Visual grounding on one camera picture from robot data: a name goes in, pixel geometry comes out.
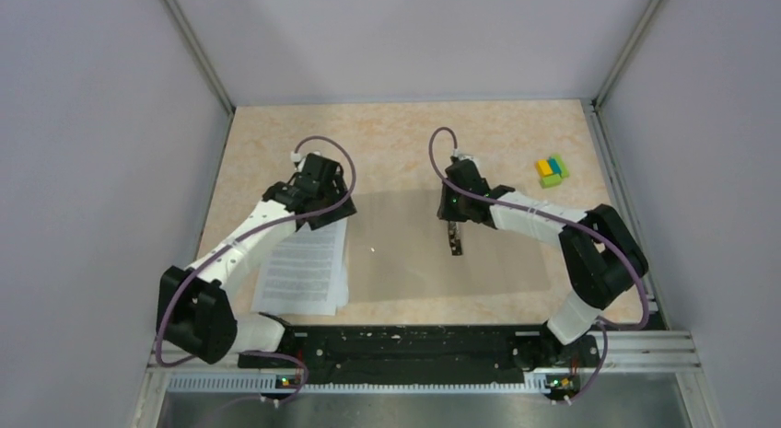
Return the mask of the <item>brown paper folder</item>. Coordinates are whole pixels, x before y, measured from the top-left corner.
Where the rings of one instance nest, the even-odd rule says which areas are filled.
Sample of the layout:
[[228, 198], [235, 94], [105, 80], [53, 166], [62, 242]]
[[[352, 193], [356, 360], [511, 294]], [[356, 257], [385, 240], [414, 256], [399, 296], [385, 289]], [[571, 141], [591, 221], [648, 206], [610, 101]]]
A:
[[541, 292], [551, 286], [529, 237], [437, 218], [439, 190], [357, 194], [347, 222], [352, 303]]

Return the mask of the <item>white printed paper stack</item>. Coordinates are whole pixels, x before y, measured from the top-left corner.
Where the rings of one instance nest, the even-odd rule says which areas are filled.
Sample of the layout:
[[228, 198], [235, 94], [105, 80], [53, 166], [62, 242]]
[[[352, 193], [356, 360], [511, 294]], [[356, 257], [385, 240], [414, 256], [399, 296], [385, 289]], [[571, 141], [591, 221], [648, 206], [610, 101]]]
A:
[[251, 310], [271, 315], [332, 317], [349, 300], [347, 221], [304, 226], [274, 248], [260, 268]]

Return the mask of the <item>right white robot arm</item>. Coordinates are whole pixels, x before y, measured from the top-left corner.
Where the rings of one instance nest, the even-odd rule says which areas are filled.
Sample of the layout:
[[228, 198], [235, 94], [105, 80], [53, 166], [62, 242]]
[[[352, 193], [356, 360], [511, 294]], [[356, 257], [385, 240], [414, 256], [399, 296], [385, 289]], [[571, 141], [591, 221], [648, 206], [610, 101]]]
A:
[[540, 352], [549, 364], [573, 358], [577, 339], [647, 274], [643, 250], [610, 205], [581, 211], [534, 200], [506, 185], [491, 187], [469, 156], [452, 157], [438, 175], [439, 219], [521, 234], [561, 251], [571, 291], [544, 324]]

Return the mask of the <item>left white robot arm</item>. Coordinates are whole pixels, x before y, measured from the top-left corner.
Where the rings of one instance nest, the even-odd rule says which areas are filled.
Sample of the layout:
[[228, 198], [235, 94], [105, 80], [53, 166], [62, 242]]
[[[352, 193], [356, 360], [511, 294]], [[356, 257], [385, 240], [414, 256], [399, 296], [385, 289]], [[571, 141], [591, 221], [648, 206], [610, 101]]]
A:
[[205, 256], [160, 277], [155, 356], [166, 365], [168, 342], [207, 364], [230, 352], [260, 351], [273, 366], [289, 364], [295, 342], [278, 318], [237, 316], [230, 288], [258, 270], [263, 260], [299, 230], [329, 226], [356, 213], [343, 166], [317, 153], [299, 156], [287, 181], [269, 187], [249, 216]]

